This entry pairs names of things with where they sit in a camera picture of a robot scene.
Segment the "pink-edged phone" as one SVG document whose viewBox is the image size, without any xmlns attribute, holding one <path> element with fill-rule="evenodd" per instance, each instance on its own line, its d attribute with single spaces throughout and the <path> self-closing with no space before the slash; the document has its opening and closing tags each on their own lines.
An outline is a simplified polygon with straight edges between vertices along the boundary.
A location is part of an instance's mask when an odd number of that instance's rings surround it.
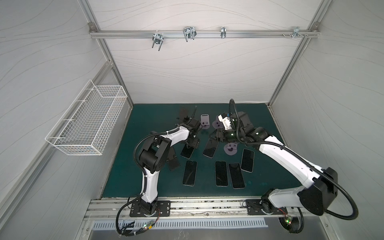
<svg viewBox="0 0 384 240">
<path fill-rule="evenodd" d="M 205 149 L 203 150 L 203 155 L 212 159 L 215 155 L 218 145 L 219 142 L 217 140 L 209 139 L 205 146 Z"/>
</svg>

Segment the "teal-edged phone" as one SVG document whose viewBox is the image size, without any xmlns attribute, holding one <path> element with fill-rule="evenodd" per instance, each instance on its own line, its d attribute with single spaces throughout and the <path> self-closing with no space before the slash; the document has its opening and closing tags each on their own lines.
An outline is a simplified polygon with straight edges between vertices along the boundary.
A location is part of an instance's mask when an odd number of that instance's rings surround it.
<svg viewBox="0 0 384 240">
<path fill-rule="evenodd" d="M 216 186 L 227 187 L 229 185 L 226 162 L 224 161 L 215 162 L 215 178 L 216 178 Z"/>
</svg>

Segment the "purple-edged phone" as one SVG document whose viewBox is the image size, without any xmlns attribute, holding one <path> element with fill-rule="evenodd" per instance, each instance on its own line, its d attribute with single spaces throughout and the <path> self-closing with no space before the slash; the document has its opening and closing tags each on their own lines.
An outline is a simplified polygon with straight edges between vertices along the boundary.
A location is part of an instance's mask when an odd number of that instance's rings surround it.
<svg viewBox="0 0 384 240">
<path fill-rule="evenodd" d="M 239 163 L 230 163 L 229 172 L 231 176 L 231 182 L 234 189 L 244 189 L 245 182 Z"/>
</svg>

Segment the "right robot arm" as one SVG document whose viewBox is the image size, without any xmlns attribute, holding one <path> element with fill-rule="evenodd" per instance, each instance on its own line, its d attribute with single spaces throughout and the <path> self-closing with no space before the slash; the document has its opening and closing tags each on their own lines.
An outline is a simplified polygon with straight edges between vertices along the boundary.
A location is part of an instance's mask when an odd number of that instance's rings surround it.
<svg viewBox="0 0 384 240">
<path fill-rule="evenodd" d="M 305 208 L 317 216 L 326 213 L 347 221 L 358 217 L 357 204 L 339 185 L 338 173 L 335 170 L 324 169 L 311 163 L 288 148 L 266 129 L 254 127 L 247 113 L 222 113 L 217 119 L 222 125 L 222 128 L 217 129 L 218 141 L 241 143 L 255 148 L 281 165 L 301 183 L 296 188 L 268 190 L 260 202 L 266 214 L 271 214 L 281 207 L 293 207 Z M 350 215 L 337 214 L 328 209 L 339 193 L 343 194 L 350 203 L 352 207 Z"/>
</svg>

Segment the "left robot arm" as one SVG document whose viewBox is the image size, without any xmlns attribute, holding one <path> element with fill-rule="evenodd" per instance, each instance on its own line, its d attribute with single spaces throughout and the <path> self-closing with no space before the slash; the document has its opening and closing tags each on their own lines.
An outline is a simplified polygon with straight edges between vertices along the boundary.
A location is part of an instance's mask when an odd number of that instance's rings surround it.
<svg viewBox="0 0 384 240">
<path fill-rule="evenodd" d="M 201 129 L 201 122 L 190 118 L 172 130 L 152 131 L 134 148 L 134 161 L 143 174 L 138 203 L 146 215 L 152 215 L 157 208 L 159 174 L 166 162 L 175 159 L 174 145 L 184 143 L 196 149 L 199 146 L 197 134 Z"/>
</svg>

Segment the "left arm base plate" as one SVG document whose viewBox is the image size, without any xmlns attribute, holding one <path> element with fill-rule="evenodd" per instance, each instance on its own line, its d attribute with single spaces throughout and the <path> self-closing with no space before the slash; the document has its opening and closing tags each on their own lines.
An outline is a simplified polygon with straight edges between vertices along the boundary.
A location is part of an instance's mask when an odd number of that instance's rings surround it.
<svg viewBox="0 0 384 240">
<path fill-rule="evenodd" d="M 132 203 L 130 217 L 169 217 L 171 211 L 170 201 L 158 201 L 148 203 L 144 200 Z"/>
</svg>

